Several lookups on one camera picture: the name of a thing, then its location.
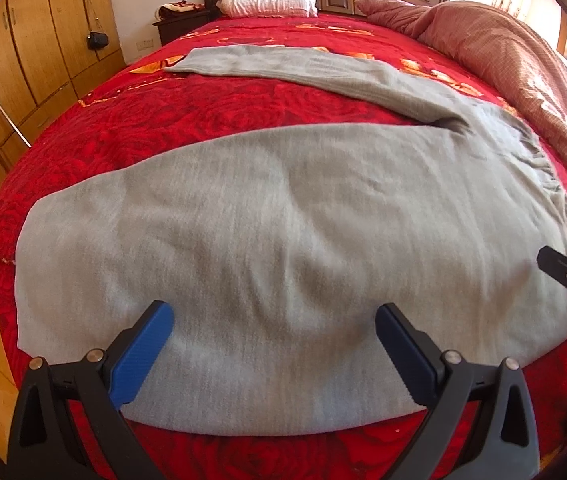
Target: cabinet handle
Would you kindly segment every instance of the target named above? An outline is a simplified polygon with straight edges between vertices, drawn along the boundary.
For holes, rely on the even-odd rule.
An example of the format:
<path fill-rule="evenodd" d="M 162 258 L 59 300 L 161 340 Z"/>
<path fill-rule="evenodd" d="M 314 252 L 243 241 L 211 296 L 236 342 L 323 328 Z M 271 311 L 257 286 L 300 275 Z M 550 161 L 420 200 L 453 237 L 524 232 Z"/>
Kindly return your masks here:
<path fill-rule="evenodd" d="M 47 123 L 50 120 L 49 117 L 46 117 L 42 123 L 37 124 L 37 128 L 41 128 L 45 123 Z"/>
<path fill-rule="evenodd" d="M 3 114 L 3 117 L 6 118 L 6 121 L 8 121 L 8 123 L 10 123 L 10 126 L 12 126 L 12 128 L 14 129 L 14 131 L 16 131 L 16 134 L 21 137 L 21 140 L 23 141 L 23 143 L 28 147 L 31 148 L 32 145 L 28 142 L 28 139 L 26 139 L 23 134 L 19 131 L 19 128 L 17 128 L 16 124 L 14 124 L 12 122 L 12 119 L 8 116 L 8 114 L 6 113 L 5 110 L 3 110 L 3 107 L 1 106 L 0 103 L 0 112 Z"/>

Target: white pillow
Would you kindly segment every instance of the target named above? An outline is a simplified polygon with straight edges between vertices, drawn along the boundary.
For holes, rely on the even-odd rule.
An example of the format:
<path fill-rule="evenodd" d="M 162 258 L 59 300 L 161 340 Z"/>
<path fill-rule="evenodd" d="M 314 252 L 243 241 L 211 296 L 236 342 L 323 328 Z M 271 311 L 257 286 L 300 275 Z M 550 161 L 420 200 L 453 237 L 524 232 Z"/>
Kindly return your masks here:
<path fill-rule="evenodd" d="M 316 18 L 317 0 L 219 0 L 217 7 L 230 18 Z"/>

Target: red rose pattern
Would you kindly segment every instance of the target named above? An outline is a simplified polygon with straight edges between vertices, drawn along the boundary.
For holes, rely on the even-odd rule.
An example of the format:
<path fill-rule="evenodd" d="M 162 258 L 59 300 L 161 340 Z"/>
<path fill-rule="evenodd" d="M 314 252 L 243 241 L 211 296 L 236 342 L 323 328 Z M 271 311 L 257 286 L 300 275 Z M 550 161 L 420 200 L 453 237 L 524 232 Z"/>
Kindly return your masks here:
<path fill-rule="evenodd" d="M 483 81 L 396 32 L 335 16 L 312 20 L 311 28 L 297 27 L 305 23 L 301 18 L 217 20 L 130 69 L 187 54 L 198 46 L 217 46 L 223 38 L 231 38 L 233 43 L 243 38 L 246 43 L 323 46 L 337 54 L 365 52 L 398 68 L 401 59 L 415 60 L 473 86 L 483 94 L 482 99 L 501 105 L 500 96 Z M 1 259 L 14 260 L 19 232 L 39 198 L 193 142 L 273 126 L 336 122 L 413 124 L 376 105 L 278 80 L 184 77 L 163 72 L 139 75 L 128 70 L 68 110 L 39 137 L 0 190 L 0 333 L 16 383 L 21 383 L 30 357 L 16 346 L 15 267 Z M 543 140 L 542 144 L 567 189 L 567 170 L 557 153 Z M 525 373 L 545 454 L 562 439 L 560 421 L 567 410 L 567 341 L 528 366 Z M 82 410 L 75 407 L 73 411 L 97 471 L 111 478 Z M 130 425 L 170 479 L 373 480 L 396 459 L 421 418 L 417 413 L 351 430 L 278 438 L 205 436 L 136 422 Z M 452 467 L 470 420 L 468 410 L 437 476 Z"/>

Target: folded blanket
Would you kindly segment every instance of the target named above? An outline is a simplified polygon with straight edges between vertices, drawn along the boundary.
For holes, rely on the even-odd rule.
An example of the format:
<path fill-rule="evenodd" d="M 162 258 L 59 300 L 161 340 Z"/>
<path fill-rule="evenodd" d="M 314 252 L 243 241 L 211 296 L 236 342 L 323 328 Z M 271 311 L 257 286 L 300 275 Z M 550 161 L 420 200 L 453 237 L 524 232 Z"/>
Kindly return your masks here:
<path fill-rule="evenodd" d="M 451 57 L 494 86 L 567 166 L 567 68 L 528 25 L 476 2 L 356 0 L 368 20 Z"/>
<path fill-rule="evenodd" d="M 173 4 L 163 4 L 154 13 L 154 17 L 157 20 L 169 20 L 175 16 L 179 16 L 182 12 L 189 12 L 190 10 L 202 10 L 205 9 L 203 4 L 192 4 L 181 0 L 180 2 L 175 2 Z"/>

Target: electrical outlet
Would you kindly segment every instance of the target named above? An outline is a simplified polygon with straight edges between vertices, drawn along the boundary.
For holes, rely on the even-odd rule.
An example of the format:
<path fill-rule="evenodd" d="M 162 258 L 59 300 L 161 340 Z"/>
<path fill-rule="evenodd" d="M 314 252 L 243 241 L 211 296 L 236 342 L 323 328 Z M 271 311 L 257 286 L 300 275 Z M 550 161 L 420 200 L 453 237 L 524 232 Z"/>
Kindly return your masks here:
<path fill-rule="evenodd" d="M 154 47 L 154 40 L 137 41 L 137 50 L 145 50 Z"/>

